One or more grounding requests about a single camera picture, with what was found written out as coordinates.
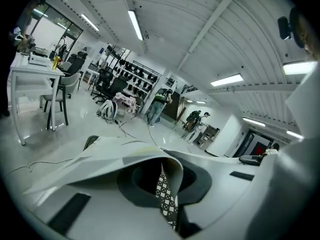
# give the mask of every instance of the black office chair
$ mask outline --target black office chair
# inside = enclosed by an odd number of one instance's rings
[[[99,72],[99,78],[95,80],[94,86],[95,89],[98,91],[97,93],[94,93],[94,87],[92,89],[92,92],[90,95],[95,95],[92,99],[94,100],[95,98],[105,98],[105,96],[102,94],[102,89],[108,89],[110,86],[110,82],[114,78],[114,74],[112,74],[108,70],[100,70]]]
[[[112,85],[108,89],[105,89],[102,86],[101,93],[104,95],[104,99],[97,100],[95,103],[98,104],[98,102],[105,102],[106,100],[112,100],[116,95],[116,93],[121,93],[124,90],[124,88],[127,87],[127,85],[128,85],[127,82],[124,82],[119,78],[115,78],[113,80]]]

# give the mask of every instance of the white ceiling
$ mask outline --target white ceiling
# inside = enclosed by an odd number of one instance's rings
[[[277,19],[289,16],[290,0],[66,0],[85,14],[106,42],[171,68],[223,106],[267,123],[285,137],[299,132],[285,105],[302,80],[282,65],[304,60],[293,40],[279,37]],[[128,10],[135,10],[144,40],[137,38]],[[240,73],[232,85],[210,83]]]

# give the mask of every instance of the table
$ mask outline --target table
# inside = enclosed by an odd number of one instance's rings
[[[17,53],[11,66],[11,105],[12,116],[15,130],[18,134],[20,143],[26,144],[20,130],[17,114],[17,98],[24,96],[40,96],[40,107],[42,107],[42,95],[52,95],[51,103],[51,123],[52,130],[56,130],[56,94],[59,79],[65,74],[59,69],[52,69],[52,63],[49,66],[29,64],[28,56]],[[53,88],[47,78],[54,79]]]
[[[84,80],[84,77],[85,77],[86,72],[90,73],[89,80],[88,80],[88,82],[86,83],[86,86],[87,86],[86,91],[87,91],[87,90],[89,89],[92,76],[93,76],[93,75],[99,76],[99,73],[98,73],[97,71],[92,70],[92,69],[84,68],[84,69],[83,69],[83,74],[82,74],[82,77],[81,77],[81,83],[82,83],[82,81]]]

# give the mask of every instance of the chair leg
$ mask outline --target chair leg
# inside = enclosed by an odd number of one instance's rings
[[[50,106],[50,109],[49,109],[48,121],[46,122],[46,129],[47,130],[50,129],[50,119],[51,119],[51,106]]]
[[[66,96],[63,96],[63,112],[64,112],[64,119],[65,125],[68,126],[68,117],[67,117],[67,106],[66,106]]]
[[[45,104],[44,104],[44,111],[43,111],[43,112],[46,112],[46,111],[47,111],[47,106],[48,106],[48,101],[46,100],[46,101],[45,101]]]

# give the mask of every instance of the bottle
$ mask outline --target bottle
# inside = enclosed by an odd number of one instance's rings
[[[58,65],[59,60],[60,60],[60,57],[59,57],[59,56],[54,57],[53,67],[52,67],[52,69],[53,69],[53,70],[55,70],[55,69],[56,69],[56,67],[57,67],[57,65]]]

